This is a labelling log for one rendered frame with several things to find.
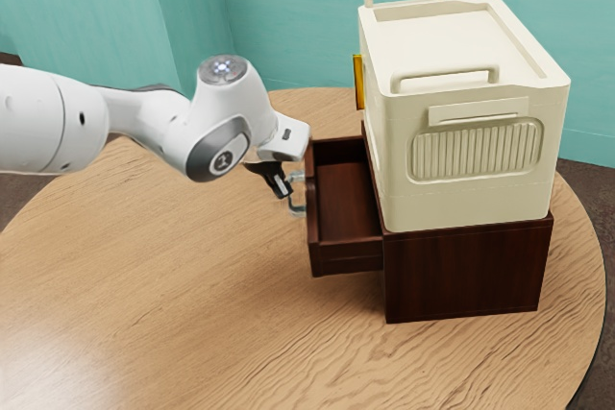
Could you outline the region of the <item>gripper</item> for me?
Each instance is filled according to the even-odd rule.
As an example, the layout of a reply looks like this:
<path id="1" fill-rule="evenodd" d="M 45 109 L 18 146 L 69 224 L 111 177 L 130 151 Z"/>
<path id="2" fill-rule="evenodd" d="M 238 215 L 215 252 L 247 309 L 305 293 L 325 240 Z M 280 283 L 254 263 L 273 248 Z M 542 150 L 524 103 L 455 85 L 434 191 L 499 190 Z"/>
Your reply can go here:
<path id="1" fill-rule="evenodd" d="M 284 199 L 293 193 L 290 182 L 285 178 L 279 161 L 244 162 L 243 166 L 251 173 L 263 177 L 278 199 Z"/>

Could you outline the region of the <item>dark brown wooden drawer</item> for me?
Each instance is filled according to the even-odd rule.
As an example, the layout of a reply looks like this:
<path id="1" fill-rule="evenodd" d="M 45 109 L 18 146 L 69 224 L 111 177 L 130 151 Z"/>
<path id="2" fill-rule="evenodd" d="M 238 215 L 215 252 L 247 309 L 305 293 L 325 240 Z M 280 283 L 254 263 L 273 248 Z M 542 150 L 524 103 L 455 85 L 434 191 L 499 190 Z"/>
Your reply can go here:
<path id="1" fill-rule="evenodd" d="M 312 140 L 304 166 L 312 275 L 382 270 L 382 229 L 364 139 Z"/>

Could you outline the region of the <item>yellow flat object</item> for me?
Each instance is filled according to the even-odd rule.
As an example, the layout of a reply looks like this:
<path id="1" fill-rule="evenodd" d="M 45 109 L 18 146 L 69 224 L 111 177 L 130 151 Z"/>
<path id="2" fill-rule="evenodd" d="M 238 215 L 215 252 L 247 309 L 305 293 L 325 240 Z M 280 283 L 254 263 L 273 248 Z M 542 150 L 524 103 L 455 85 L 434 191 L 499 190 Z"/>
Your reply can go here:
<path id="1" fill-rule="evenodd" d="M 362 59 L 361 54 L 353 55 L 353 70 L 354 70 L 354 82 L 355 82 L 356 107 L 357 107 L 357 110 L 364 110 L 365 108 L 364 76 L 363 76 L 363 59 Z"/>

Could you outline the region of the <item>cream box with lid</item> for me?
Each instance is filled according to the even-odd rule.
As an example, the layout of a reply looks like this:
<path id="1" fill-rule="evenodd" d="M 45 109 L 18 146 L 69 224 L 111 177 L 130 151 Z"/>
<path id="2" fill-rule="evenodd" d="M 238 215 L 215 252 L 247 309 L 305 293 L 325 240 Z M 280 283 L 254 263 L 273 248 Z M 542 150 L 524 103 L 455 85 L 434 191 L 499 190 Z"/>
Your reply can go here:
<path id="1" fill-rule="evenodd" d="M 571 81 L 503 0 L 364 0 L 368 151 L 385 229 L 544 218 Z"/>

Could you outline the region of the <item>dark brown wooden cabinet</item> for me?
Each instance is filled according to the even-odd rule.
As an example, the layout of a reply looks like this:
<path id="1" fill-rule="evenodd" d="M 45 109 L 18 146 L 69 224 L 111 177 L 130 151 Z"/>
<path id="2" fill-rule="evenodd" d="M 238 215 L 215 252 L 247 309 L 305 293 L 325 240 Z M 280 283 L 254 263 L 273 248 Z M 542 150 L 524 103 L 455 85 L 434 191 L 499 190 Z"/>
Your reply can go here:
<path id="1" fill-rule="evenodd" d="M 390 324 L 537 309 L 554 218 L 381 231 L 358 266 L 381 271 Z"/>

